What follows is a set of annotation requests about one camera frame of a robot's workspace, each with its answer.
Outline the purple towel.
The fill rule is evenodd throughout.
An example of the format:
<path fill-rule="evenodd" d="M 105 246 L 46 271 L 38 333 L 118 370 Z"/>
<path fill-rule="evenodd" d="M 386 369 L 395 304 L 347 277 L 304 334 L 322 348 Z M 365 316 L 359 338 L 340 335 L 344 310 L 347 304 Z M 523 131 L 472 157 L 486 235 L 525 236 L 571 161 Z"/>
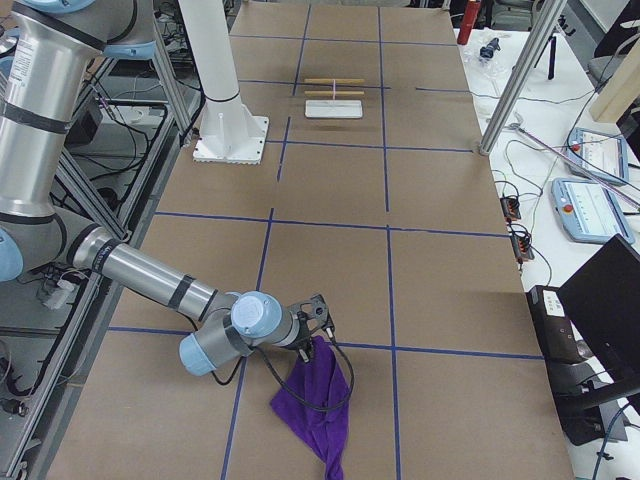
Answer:
<path fill-rule="evenodd" d="M 270 402 L 274 413 L 324 464 L 326 479 L 342 479 L 342 455 L 349 429 L 349 405 L 342 401 L 350 387 L 334 352 L 313 338 L 314 358 L 297 360 Z"/>

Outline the white towel rack base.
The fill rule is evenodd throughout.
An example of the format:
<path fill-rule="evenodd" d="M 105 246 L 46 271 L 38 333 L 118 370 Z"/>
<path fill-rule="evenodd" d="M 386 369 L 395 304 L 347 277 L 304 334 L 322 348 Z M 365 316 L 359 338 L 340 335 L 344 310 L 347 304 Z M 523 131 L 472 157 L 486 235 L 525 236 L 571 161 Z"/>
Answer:
<path fill-rule="evenodd" d="M 360 100 L 307 100 L 305 117 L 309 119 L 360 119 L 363 117 Z"/>

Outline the wooden towel rack bars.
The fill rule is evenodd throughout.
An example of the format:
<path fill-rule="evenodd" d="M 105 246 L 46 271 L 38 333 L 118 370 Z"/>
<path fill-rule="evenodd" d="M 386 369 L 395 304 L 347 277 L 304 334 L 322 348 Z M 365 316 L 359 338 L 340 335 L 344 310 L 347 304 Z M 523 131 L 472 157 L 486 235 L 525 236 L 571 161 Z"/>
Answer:
<path fill-rule="evenodd" d="M 304 94 L 309 98 L 363 97 L 364 80 L 360 78 L 305 78 Z"/>

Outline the black monitor with stand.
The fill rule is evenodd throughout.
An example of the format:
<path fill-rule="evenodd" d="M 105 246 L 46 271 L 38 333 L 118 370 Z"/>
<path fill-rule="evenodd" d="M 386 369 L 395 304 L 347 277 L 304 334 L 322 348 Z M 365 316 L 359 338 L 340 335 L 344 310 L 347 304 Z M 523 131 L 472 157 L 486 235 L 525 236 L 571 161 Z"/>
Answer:
<path fill-rule="evenodd" d="M 604 437 L 619 399 L 639 408 L 639 253 L 617 234 L 527 302 L 564 433 L 574 445 Z"/>

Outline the teach pendant near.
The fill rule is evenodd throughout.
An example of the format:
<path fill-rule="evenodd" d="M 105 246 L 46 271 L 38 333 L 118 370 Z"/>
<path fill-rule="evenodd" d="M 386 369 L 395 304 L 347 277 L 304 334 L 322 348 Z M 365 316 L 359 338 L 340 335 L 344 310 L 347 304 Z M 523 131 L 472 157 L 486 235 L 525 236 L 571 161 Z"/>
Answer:
<path fill-rule="evenodd" d="M 628 243 L 635 243 L 615 196 L 601 185 L 556 178 L 551 184 L 551 196 L 563 229 L 573 241 L 605 244 L 620 235 Z"/>

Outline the teach pendant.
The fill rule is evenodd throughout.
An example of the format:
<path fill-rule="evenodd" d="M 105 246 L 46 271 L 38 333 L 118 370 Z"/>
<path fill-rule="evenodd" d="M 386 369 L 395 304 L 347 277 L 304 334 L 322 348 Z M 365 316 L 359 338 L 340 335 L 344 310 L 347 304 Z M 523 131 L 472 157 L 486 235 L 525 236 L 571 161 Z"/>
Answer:
<path fill-rule="evenodd" d="M 621 134 L 607 134 L 589 129 L 574 128 L 569 134 L 567 156 L 577 166 L 595 176 L 621 186 L 629 180 L 628 144 Z"/>
<path fill-rule="evenodd" d="M 551 184 L 551 196 L 563 229 L 573 241 L 605 244 L 620 235 L 628 243 L 635 243 L 615 196 L 601 185 L 556 178 Z"/>

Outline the folded blue umbrella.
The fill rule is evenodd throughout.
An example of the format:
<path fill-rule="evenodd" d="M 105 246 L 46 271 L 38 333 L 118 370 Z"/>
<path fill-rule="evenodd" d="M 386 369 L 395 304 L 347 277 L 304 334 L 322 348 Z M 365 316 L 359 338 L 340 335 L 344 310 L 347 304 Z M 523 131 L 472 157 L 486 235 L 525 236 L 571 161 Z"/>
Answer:
<path fill-rule="evenodd" d="M 479 57 L 481 60 L 491 60 L 497 51 L 500 51 L 500 42 L 497 37 L 491 39 L 486 45 L 482 46 L 479 51 Z"/>

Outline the teach pendant far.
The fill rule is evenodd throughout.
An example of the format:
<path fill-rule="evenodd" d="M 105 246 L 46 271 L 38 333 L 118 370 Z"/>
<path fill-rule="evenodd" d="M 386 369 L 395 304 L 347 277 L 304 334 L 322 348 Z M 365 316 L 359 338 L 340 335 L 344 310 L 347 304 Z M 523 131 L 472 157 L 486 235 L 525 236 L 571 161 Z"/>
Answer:
<path fill-rule="evenodd" d="M 629 180 L 628 144 L 621 134 L 607 134 L 589 129 L 574 128 L 569 134 L 567 156 L 577 166 L 595 176 L 621 186 Z"/>

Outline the red bottle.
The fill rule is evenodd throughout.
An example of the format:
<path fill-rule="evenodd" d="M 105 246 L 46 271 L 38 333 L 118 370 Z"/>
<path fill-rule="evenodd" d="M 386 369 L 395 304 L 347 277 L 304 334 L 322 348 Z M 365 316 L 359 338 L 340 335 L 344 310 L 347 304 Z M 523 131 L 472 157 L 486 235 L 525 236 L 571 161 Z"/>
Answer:
<path fill-rule="evenodd" d="M 469 41 L 469 37 L 474 28 L 477 20 L 477 16 L 481 9 L 480 0 L 468 0 L 465 6 L 464 14 L 459 25 L 459 32 L 457 36 L 458 45 L 466 45 Z"/>

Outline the aluminium frame post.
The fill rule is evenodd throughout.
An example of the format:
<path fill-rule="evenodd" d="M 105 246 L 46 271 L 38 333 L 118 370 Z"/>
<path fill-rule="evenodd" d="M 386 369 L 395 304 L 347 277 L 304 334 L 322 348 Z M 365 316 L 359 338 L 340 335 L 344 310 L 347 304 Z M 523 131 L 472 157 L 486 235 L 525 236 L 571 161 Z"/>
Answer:
<path fill-rule="evenodd" d="M 478 150 L 481 155 L 488 156 L 491 153 L 502 129 L 506 126 L 535 61 L 542 54 L 566 4 L 567 0 L 544 2 L 479 143 Z"/>

